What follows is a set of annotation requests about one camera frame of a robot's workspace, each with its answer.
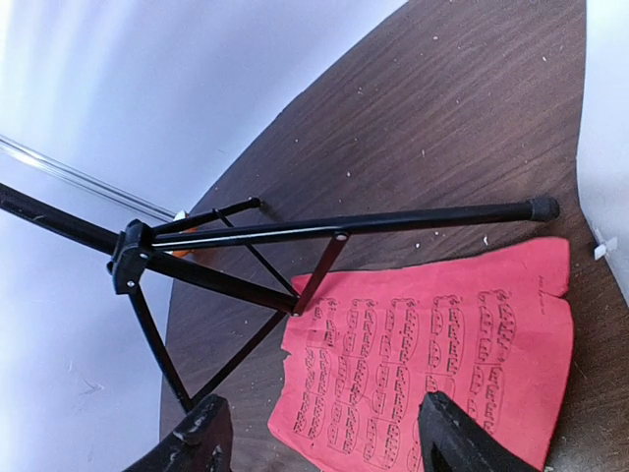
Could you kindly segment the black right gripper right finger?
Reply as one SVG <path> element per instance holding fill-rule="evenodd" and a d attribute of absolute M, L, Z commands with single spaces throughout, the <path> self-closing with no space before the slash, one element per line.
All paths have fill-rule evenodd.
<path fill-rule="evenodd" d="M 536 471 L 442 391 L 425 395 L 418 420 L 425 471 Z"/>

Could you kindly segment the black music stand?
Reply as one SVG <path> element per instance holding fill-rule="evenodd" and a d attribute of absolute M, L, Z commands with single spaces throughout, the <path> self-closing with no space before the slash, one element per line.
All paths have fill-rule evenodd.
<path fill-rule="evenodd" d="M 250 197 L 224 208 L 150 226 L 132 220 L 120 233 L 78 218 L 7 185 L 1 208 L 37 227 L 108 256 L 107 270 L 117 294 L 127 297 L 164 379 L 185 412 L 213 392 L 287 315 L 304 313 L 351 238 L 373 242 L 387 234 L 511 222 L 550 222 L 560 215 L 552 197 L 519 203 L 415 209 L 335 216 L 296 222 L 236 226 L 231 216 L 261 208 Z M 302 291 L 260 252 L 263 245 L 323 244 Z M 271 309 L 273 317 L 197 393 L 189 394 L 177 372 L 144 298 L 141 279 L 153 271 L 242 302 Z"/>

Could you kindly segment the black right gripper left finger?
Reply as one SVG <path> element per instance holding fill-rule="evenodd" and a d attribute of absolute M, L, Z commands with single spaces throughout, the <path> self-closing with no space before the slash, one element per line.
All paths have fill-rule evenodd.
<path fill-rule="evenodd" d="M 234 431 L 226 398 L 209 394 L 157 446 L 126 468 L 139 471 L 230 471 Z"/>

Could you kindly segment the red sheet music paper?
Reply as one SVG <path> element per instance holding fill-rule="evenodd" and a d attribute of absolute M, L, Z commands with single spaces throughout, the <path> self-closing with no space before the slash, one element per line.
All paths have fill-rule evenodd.
<path fill-rule="evenodd" d="M 544 466 L 574 342 L 570 245 L 326 276 L 282 347 L 270 432 L 323 471 L 420 471 L 418 417 L 441 391 Z"/>

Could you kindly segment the white metronome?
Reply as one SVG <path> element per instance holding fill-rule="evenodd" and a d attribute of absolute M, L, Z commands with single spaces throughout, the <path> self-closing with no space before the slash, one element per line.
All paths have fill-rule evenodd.
<path fill-rule="evenodd" d="M 586 61 L 576 155 L 579 203 L 628 296 L 628 3 L 586 3 Z"/>

